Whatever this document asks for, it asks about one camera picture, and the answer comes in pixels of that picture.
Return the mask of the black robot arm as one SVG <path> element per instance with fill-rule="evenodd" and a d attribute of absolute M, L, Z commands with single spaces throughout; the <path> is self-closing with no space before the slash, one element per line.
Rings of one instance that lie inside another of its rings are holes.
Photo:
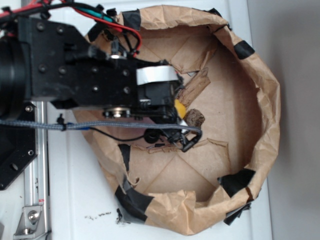
<path fill-rule="evenodd" d="M 166 61 L 108 54 L 72 25 L 19 17 L 0 40 L 0 117 L 15 120 L 28 101 L 101 110 L 107 118 L 175 121 L 183 79 Z"/>

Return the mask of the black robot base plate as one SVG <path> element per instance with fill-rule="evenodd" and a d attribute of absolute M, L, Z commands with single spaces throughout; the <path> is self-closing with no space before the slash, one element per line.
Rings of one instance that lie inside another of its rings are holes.
<path fill-rule="evenodd" d="M 6 190 L 37 156 L 34 128 L 0 126 L 0 189 Z"/>

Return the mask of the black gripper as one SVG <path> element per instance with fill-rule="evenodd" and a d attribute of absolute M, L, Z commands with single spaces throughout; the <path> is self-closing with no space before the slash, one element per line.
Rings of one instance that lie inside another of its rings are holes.
<path fill-rule="evenodd" d="M 19 17 L 17 30 L 17 79 L 25 99 L 104 110 L 110 118 L 176 122 L 182 79 L 166 61 L 110 55 L 59 22 Z"/>

